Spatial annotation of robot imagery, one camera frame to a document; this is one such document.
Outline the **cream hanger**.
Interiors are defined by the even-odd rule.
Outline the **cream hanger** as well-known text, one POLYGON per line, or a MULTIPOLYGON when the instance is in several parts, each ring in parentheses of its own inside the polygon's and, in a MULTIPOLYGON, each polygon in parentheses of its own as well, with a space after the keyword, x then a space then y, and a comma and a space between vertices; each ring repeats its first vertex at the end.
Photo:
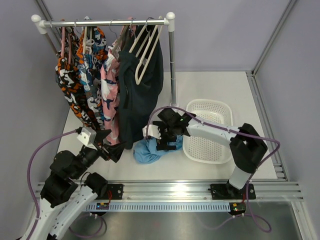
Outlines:
POLYGON ((133 44, 132 44, 131 48, 130 48, 129 51, 128 51, 129 53, 132 53, 132 52, 133 52, 133 50, 135 49, 137 43, 139 42, 140 38, 142 37, 144 31, 147 30, 148 20, 149 20, 149 19, 147 19, 147 20, 145 21, 145 24, 144 24, 144 26, 142 27, 142 29, 140 30, 139 34, 138 34, 137 36, 135 36, 134 41, 133 41, 133 44))
POLYGON ((142 79, 158 44, 162 30, 163 25, 155 25, 152 32, 148 31, 145 39, 142 41, 142 45, 139 47, 135 55, 136 57, 140 57, 134 74, 136 85, 140 85, 140 83, 142 82, 142 79))

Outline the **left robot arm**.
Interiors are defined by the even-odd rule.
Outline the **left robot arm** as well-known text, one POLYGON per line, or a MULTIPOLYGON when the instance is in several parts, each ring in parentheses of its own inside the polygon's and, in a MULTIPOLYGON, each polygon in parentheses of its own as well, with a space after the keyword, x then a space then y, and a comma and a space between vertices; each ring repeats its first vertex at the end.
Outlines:
POLYGON ((32 188, 31 166, 38 151, 51 141, 42 143, 33 152, 27 167, 27 184, 35 204, 35 216, 22 236, 23 240, 60 240, 92 201, 105 200, 109 205, 112 200, 122 200, 123 184, 109 183, 96 172, 89 173, 81 184, 76 183, 99 158, 114 163, 120 160, 126 144, 104 144, 104 139, 110 133, 110 130, 79 127, 55 136, 55 139, 60 139, 77 134, 82 147, 77 155, 68 150, 55 155, 39 198, 36 198, 32 188))

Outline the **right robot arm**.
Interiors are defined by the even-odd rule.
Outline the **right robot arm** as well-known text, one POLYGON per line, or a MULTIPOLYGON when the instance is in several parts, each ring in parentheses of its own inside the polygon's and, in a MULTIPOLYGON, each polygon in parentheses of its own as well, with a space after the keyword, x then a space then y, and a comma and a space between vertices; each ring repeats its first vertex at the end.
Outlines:
POLYGON ((235 168, 225 184, 213 183, 210 192, 213 199, 253 200, 256 195, 250 183, 252 176, 268 150, 263 137, 255 128, 244 123, 240 127, 207 121, 179 107, 165 106, 155 110, 159 120, 149 121, 144 128, 146 138, 158 140, 159 150, 172 150, 168 143, 177 136, 203 138, 218 143, 231 152, 235 168))

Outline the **dark navy shorts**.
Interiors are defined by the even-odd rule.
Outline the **dark navy shorts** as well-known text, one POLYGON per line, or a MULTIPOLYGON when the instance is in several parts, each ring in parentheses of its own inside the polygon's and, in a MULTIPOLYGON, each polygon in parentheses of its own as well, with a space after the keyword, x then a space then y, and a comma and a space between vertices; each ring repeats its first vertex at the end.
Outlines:
POLYGON ((142 129, 147 125, 163 89, 163 54, 159 42, 140 85, 136 85, 135 82, 135 71, 140 60, 140 56, 136 57, 136 53, 147 33, 147 31, 143 32, 132 53, 129 53, 129 50, 135 40, 134 36, 119 52, 118 137, 121 143, 126 143, 126 150, 132 149, 135 142, 143 139, 142 129))

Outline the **light blue shorts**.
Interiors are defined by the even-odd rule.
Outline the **light blue shorts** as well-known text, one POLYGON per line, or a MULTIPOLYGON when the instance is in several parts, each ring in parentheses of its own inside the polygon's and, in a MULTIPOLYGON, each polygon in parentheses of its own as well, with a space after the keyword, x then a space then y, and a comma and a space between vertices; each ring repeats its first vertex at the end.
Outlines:
POLYGON ((157 139, 142 139, 133 148, 133 158, 139 164, 152 164, 162 156, 179 151, 183 147, 183 137, 180 135, 175 142, 169 146, 176 147, 175 150, 157 150, 157 139))

